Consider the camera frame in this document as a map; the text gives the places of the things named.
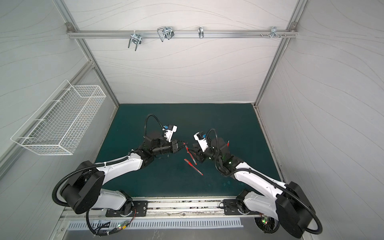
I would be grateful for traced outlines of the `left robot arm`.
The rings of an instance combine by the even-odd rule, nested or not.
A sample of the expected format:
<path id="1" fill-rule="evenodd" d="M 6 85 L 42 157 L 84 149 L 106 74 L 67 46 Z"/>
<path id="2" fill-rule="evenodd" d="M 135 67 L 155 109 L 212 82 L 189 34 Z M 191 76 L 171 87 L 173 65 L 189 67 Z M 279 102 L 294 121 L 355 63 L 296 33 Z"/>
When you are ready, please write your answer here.
<path id="1" fill-rule="evenodd" d="M 108 209 L 128 216 L 134 208 L 132 198 L 124 191 L 111 191 L 103 186 L 119 176 L 147 167 L 158 155 L 177 153 L 186 145 L 154 133 L 145 136 L 144 142 L 126 156 L 98 164 L 84 161 L 55 185 L 52 200 L 59 206 L 70 207 L 77 215 Z"/>

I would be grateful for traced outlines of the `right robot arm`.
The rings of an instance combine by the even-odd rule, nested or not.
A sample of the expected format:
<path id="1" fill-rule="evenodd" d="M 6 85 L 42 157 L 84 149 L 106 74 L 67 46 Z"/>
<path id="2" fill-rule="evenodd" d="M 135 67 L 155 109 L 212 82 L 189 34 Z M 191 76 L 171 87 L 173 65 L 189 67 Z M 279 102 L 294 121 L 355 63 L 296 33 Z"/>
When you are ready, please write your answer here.
<path id="1" fill-rule="evenodd" d="M 284 183 L 252 168 L 230 152 L 223 139 L 198 140 L 189 152 L 196 161 L 212 160 L 217 171 L 251 187 L 237 196 L 238 211 L 247 215 L 261 214 L 282 227 L 291 236 L 300 239 L 304 232 L 319 235 L 323 225 L 302 188 L 294 183 Z"/>

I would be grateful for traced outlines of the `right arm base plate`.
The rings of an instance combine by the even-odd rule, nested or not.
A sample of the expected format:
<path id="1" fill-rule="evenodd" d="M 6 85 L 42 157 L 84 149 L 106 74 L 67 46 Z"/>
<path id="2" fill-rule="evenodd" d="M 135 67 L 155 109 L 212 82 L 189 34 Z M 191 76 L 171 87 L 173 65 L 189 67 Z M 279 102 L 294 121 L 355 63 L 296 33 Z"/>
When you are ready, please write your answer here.
<path id="1" fill-rule="evenodd" d="M 264 217 L 265 215 L 260 212 L 245 210 L 241 211 L 238 206 L 237 200 L 235 199 L 224 199 L 219 203 L 219 209 L 223 210 L 224 215 L 226 216 L 247 216 L 255 215 L 259 217 Z"/>

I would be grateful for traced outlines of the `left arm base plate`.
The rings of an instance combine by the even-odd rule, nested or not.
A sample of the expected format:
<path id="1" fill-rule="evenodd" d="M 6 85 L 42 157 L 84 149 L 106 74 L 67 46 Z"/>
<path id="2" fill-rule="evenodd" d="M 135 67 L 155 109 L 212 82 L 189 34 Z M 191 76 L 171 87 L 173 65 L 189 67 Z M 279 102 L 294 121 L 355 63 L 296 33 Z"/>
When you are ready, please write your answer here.
<path id="1" fill-rule="evenodd" d="M 132 201 L 123 206 L 120 210 L 107 209 L 106 217 L 122 218 L 122 217 L 145 217 L 148 210 L 148 201 Z"/>

